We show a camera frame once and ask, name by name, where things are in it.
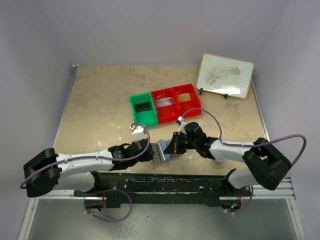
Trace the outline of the grey leather card holder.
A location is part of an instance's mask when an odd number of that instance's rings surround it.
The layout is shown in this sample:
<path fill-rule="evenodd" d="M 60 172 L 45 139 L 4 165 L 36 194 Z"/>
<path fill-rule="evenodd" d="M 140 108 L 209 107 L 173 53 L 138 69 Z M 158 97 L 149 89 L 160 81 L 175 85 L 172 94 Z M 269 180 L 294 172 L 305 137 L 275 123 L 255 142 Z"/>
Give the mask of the grey leather card holder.
<path fill-rule="evenodd" d="M 160 139 L 157 143 L 151 144 L 153 152 L 154 152 L 153 162 L 155 164 L 164 164 L 164 163 L 174 159 L 173 154 L 165 154 L 164 153 L 164 150 L 167 148 L 169 143 L 170 143 L 169 140 Z"/>

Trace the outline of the red bin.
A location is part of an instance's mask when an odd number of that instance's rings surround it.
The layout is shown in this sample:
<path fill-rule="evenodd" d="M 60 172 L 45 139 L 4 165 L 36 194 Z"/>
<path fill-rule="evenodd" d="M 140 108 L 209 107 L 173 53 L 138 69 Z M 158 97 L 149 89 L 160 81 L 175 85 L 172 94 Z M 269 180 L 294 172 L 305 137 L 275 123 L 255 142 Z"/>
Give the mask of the red bin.
<path fill-rule="evenodd" d="M 172 87 L 164 88 L 160 90 L 154 90 L 151 92 L 154 106 L 157 112 L 157 119 L 159 124 L 164 124 L 172 121 L 176 121 L 179 117 L 180 108 L 178 106 L 178 99 L 174 94 Z M 171 97 L 172 105 L 166 107 L 157 107 L 156 99 Z"/>
<path fill-rule="evenodd" d="M 178 107 L 180 110 L 179 116 L 182 116 L 185 112 L 193 108 L 201 108 L 201 101 L 196 93 L 195 87 L 193 84 L 184 84 L 172 87 L 174 95 L 177 97 L 179 94 L 190 93 L 192 101 L 179 103 Z"/>

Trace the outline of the green bin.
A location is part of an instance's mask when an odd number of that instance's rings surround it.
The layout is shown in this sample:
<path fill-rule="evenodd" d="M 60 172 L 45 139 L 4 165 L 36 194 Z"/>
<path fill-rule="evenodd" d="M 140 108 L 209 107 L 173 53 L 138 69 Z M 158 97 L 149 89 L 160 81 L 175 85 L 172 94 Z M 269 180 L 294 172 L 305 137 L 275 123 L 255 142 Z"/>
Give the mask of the green bin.
<path fill-rule="evenodd" d="M 141 123 L 147 127 L 156 126 L 159 123 L 156 107 L 150 92 L 131 95 L 129 102 L 134 122 Z M 145 102 L 150 102 L 151 110 L 136 113 L 134 105 Z"/>

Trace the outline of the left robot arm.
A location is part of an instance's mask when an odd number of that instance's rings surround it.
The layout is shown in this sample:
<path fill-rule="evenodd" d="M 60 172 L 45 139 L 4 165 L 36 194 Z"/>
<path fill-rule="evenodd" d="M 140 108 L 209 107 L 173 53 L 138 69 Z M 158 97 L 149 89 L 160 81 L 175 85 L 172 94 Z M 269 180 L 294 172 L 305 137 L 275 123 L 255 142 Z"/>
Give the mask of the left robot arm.
<path fill-rule="evenodd" d="M 29 198 L 53 190 L 77 190 L 98 196 L 103 184 L 95 179 L 95 172 L 125 170 L 153 158 L 154 150 L 148 139 L 83 154 L 62 154 L 47 148 L 24 164 L 24 181 L 20 188 L 26 190 Z"/>

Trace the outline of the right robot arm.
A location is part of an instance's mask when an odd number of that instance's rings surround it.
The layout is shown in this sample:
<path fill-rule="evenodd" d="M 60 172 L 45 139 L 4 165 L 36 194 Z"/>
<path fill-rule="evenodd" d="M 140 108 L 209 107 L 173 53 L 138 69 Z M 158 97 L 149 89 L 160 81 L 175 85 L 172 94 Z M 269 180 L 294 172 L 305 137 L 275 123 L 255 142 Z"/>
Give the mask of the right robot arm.
<path fill-rule="evenodd" d="M 247 143 L 222 143 L 217 137 L 207 136 L 196 122 L 174 132 L 163 154 L 182 155 L 187 150 L 195 150 L 201 157 L 217 162 L 232 160 L 246 164 L 246 168 L 231 170 L 227 174 L 222 190 L 228 196 L 252 185 L 273 191 L 292 168 L 291 162 L 265 138 Z"/>

